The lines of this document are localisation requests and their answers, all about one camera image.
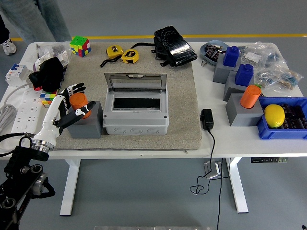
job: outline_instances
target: transparent lid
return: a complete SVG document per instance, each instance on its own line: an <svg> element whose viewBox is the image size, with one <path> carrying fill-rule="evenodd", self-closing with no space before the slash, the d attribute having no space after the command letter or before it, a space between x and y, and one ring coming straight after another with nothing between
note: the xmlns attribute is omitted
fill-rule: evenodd
<svg viewBox="0 0 307 230"><path fill-rule="evenodd" d="M105 73L110 91L165 92L167 74Z"/></svg>

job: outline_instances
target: table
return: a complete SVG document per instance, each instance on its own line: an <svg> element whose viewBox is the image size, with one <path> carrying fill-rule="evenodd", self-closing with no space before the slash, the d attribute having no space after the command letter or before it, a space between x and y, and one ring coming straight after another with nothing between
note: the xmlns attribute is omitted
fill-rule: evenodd
<svg viewBox="0 0 307 230"><path fill-rule="evenodd" d="M258 129L252 127L230 127L226 113L226 102L223 101L224 85L215 83L213 79L214 66L201 66L200 47L205 43L189 43L198 54L198 59L192 62L195 79L199 113L204 108L212 110L214 127L212 133L216 140L213 158L226 158L229 169L230 181L236 202L238 213L248 212L244 190L241 183L237 163L242 157L300 157L307 156L307 141L300 139L285 140L260 140ZM230 46L242 46L244 43L227 43ZM36 43L28 46L21 65L32 69L36 58ZM3 98L13 90L8 87ZM23 90L16 92L9 103L18 108ZM299 87L294 89L294 96L302 97ZM279 96L271 93L266 96ZM11 126L8 126L3 133L9 133ZM82 159L148 159L148 158L209 158L212 150L212 138L209 133L202 130L201 147L198 150L169 150L169 151L143 151L143 150L56 150L49 152L49 159L65 159L68 163L69 172L62 202L60 215L71 215L73 198L77 184L80 162ZM18 140L9 139L5 142L4 148L16 146Z"/></svg>

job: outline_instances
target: yellow tape measure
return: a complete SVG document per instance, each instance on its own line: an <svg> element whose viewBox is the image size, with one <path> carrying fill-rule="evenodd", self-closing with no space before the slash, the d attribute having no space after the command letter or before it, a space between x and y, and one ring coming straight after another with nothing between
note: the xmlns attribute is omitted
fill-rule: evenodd
<svg viewBox="0 0 307 230"><path fill-rule="evenodd" d="M123 63L133 64L139 60L139 52L135 49L128 49L125 52L121 46L109 46L106 49L106 54L109 59L104 60L100 67L103 67L108 62L116 62L121 58Z"/></svg>
<svg viewBox="0 0 307 230"><path fill-rule="evenodd" d="M109 57L109 59L114 59L119 55L123 55L124 51L121 46L115 45L115 46L109 46L106 49L106 54Z"/></svg>
<svg viewBox="0 0 307 230"><path fill-rule="evenodd" d="M133 64L139 60L139 52L135 49L128 49L125 53L121 56L121 60L124 63Z"/></svg>

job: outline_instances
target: yellow lemon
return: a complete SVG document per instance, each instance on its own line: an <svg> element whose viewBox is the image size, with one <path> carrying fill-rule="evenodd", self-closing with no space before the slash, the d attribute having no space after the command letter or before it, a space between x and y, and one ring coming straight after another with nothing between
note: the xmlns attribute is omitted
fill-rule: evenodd
<svg viewBox="0 0 307 230"><path fill-rule="evenodd" d="M271 128L277 128L284 122L284 110L280 105L270 104L264 109L264 117Z"/></svg>

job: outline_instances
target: shoe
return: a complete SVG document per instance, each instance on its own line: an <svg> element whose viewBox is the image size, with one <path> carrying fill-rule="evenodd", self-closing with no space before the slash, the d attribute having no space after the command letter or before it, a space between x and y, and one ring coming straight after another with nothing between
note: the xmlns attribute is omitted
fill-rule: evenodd
<svg viewBox="0 0 307 230"><path fill-rule="evenodd" d="M5 42L3 42L1 45L6 55L13 55L17 50L16 46L14 45L14 43L11 41L10 38Z"/></svg>

